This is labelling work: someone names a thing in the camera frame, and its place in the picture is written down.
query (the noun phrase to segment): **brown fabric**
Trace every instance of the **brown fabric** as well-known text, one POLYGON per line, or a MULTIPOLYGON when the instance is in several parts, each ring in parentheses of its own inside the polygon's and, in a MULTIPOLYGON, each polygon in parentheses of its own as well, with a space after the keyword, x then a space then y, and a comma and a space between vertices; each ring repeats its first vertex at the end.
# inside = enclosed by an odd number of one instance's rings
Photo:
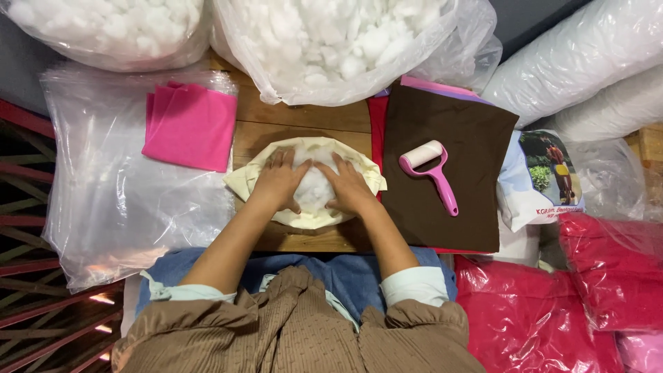
POLYGON ((467 316, 405 300, 382 315, 369 307, 357 335, 305 267, 282 270, 266 292, 223 301, 145 307, 113 349, 118 373, 485 373, 468 353, 467 316))
MULTIPOLYGON (((387 109, 382 203, 408 244, 499 251, 496 184, 518 116, 480 102, 395 84, 387 109), (407 175, 398 158, 431 140, 449 153, 442 172, 458 216, 450 216, 431 178, 407 175)), ((439 164, 439 159, 431 165, 439 164)), ((423 165, 417 171, 429 169, 423 165)))

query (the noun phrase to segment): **red pillow in plastic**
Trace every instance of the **red pillow in plastic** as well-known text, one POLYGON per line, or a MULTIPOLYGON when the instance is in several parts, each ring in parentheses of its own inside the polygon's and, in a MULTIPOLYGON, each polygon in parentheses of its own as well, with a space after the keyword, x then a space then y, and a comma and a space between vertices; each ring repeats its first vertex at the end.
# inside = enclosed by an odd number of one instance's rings
POLYGON ((488 373, 623 373, 613 333, 589 331, 566 272, 455 257, 468 351, 488 373))
POLYGON ((663 224, 563 214, 560 244, 593 328, 663 330, 663 224))

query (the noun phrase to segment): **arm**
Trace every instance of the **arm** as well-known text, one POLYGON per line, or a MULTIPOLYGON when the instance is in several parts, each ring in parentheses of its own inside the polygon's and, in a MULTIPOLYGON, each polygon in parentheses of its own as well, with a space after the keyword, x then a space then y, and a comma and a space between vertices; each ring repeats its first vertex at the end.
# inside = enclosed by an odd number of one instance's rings
POLYGON ((373 244, 382 279, 404 269, 418 267, 416 256, 361 174, 338 154, 334 153, 332 157, 338 167, 338 175, 328 166, 314 163, 325 174, 336 193, 336 199, 329 201, 327 207, 362 219, 373 244))
POLYGON ((179 285, 208 285, 224 294, 237 291, 253 246, 277 211, 291 209, 299 214, 293 194, 311 161, 292 170, 294 150, 278 151, 265 165, 251 196, 205 252, 196 260, 179 285))

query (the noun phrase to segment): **lint roller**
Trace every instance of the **lint roller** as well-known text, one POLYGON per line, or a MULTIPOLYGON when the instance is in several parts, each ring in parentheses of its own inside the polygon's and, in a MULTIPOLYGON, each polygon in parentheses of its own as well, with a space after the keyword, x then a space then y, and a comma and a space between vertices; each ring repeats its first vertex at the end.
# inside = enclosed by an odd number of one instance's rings
POLYGON ((444 204, 444 208, 447 209, 449 215, 456 216, 458 215, 458 205, 456 204, 455 197, 453 196, 453 191, 447 178, 444 177, 442 173, 442 166, 447 161, 449 155, 444 149, 442 144, 439 141, 433 140, 429 141, 420 147, 410 150, 409 152, 403 154, 398 158, 398 164, 400 168, 405 171, 406 174, 414 177, 421 176, 430 176, 435 181, 435 185, 438 187, 438 193, 440 194, 440 199, 444 204), (440 157, 440 164, 433 167, 428 171, 422 173, 416 172, 414 169, 423 165, 424 163, 440 157))

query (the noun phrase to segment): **light blue sleeve cuff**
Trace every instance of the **light blue sleeve cuff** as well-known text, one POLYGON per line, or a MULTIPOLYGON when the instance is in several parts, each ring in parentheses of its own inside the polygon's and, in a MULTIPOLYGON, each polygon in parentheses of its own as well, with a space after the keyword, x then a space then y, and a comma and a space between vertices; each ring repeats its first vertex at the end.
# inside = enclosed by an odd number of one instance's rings
POLYGON ((237 296, 237 293, 223 294, 218 289, 207 285, 164 286, 161 282, 155 281, 145 271, 141 271, 141 276, 150 281, 151 301, 197 301, 205 299, 208 301, 227 301, 234 303, 235 296, 237 296))
POLYGON ((380 284, 387 307, 414 299, 439 307, 449 300, 444 274, 440 267, 412 267, 396 272, 380 284))

